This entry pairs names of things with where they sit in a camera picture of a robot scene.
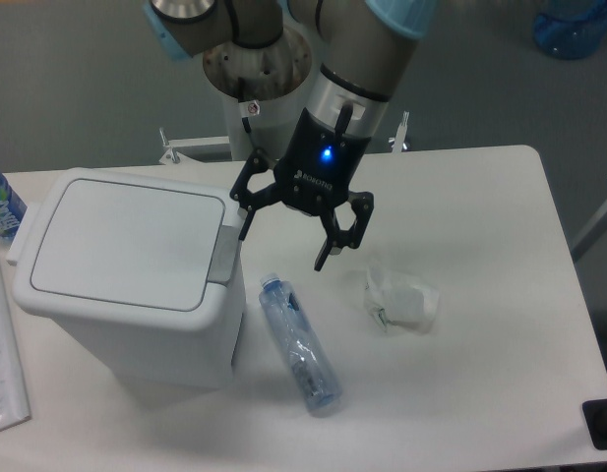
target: bottle with blue label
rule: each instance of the bottle with blue label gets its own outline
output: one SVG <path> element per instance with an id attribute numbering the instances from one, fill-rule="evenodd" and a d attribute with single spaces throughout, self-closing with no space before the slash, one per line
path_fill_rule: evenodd
<path id="1" fill-rule="evenodd" d="M 262 287 L 260 303 L 308 410 L 335 404 L 342 389 L 292 285 L 271 273 L 262 279 Z"/>
<path id="2" fill-rule="evenodd" d="M 6 177 L 0 172 L 0 238 L 10 241 L 17 234 L 26 204 L 12 190 Z"/>

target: blue led light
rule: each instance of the blue led light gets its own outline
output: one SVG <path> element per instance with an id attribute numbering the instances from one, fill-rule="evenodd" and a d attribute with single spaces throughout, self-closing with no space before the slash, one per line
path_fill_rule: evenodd
<path id="1" fill-rule="evenodd" d="M 321 160 L 323 162 L 332 162 L 334 160 L 334 152 L 332 151 L 332 147 L 326 147 L 325 150 L 321 153 Z"/>

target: crumpled plastic bag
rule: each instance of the crumpled plastic bag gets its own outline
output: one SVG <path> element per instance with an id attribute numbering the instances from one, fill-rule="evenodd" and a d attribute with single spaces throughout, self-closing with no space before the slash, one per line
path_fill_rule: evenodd
<path id="1" fill-rule="evenodd" d="M 424 330 L 439 308 L 439 291 L 415 275 L 395 272 L 378 260 L 369 262 L 364 308 L 384 331 L 389 325 Z"/>

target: blue water bottle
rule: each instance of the blue water bottle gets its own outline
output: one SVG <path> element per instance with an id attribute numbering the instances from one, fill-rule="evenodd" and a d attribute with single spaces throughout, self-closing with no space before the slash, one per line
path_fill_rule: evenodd
<path id="1" fill-rule="evenodd" d="M 26 204 L 12 190 L 0 172 L 0 238 L 9 241 L 15 237 L 26 213 Z"/>
<path id="2" fill-rule="evenodd" d="M 262 278 L 262 287 L 260 303 L 308 410 L 334 403 L 342 389 L 292 285 L 271 273 Z"/>
<path id="3" fill-rule="evenodd" d="M 532 29 L 535 43 L 546 54 L 587 57 L 607 32 L 607 0 L 549 0 Z"/>

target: gray floor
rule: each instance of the gray floor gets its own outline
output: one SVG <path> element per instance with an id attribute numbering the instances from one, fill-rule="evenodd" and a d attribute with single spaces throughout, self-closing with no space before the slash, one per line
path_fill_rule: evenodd
<path id="1" fill-rule="evenodd" d="M 159 126 L 225 134 L 200 60 L 170 63 L 141 3 L 0 4 L 0 168 L 153 164 Z M 571 240 L 607 198 L 607 37 L 585 60 L 542 55 L 530 34 L 540 3 L 441 0 L 372 150 L 404 109 L 417 150 L 532 146 Z M 607 337 L 607 235 L 578 270 Z"/>

